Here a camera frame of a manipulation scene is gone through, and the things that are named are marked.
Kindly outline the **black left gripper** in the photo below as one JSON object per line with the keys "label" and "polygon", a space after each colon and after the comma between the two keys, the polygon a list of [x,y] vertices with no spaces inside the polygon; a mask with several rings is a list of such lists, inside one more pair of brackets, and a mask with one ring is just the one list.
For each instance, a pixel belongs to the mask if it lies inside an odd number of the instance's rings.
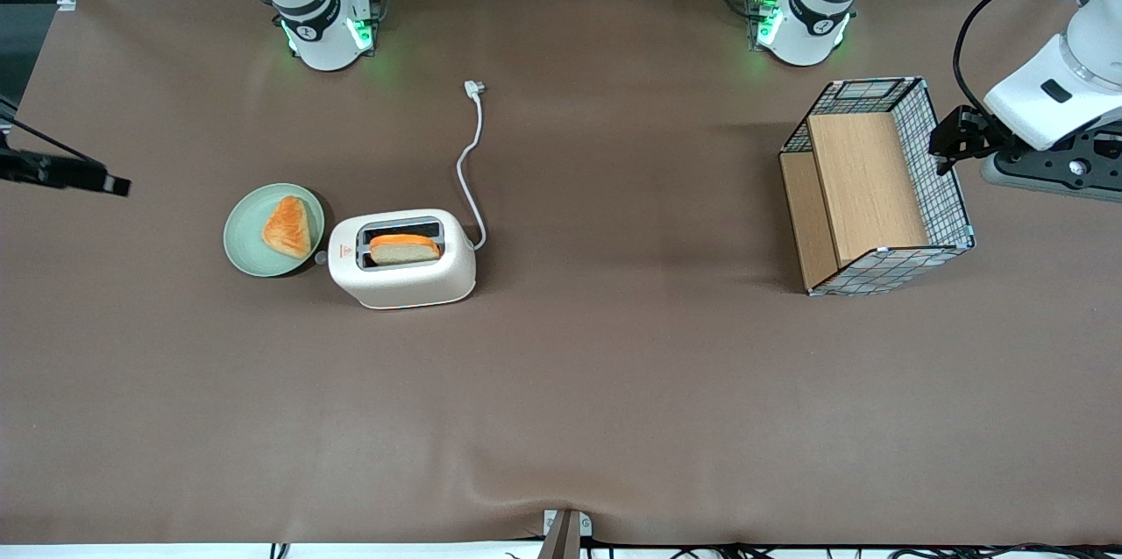
{"label": "black left gripper", "polygon": [[929,154],[936,156],[938,176],[950,173],[959,159],[984,159],[1009,147],[1005,125],[971,106],[957,107],[929,135]]}

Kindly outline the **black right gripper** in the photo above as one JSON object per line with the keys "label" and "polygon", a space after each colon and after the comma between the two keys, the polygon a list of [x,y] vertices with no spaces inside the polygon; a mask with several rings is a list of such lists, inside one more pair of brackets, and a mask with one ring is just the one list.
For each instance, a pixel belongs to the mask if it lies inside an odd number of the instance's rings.
{"label": "black right gripper", "polygon": [[1,180],[33,185],[61,185],[128,198],[131,180],[117,177],[95,161],[59,161],[59,178],[53,176],[53,157],[39,152],[1,148]]}

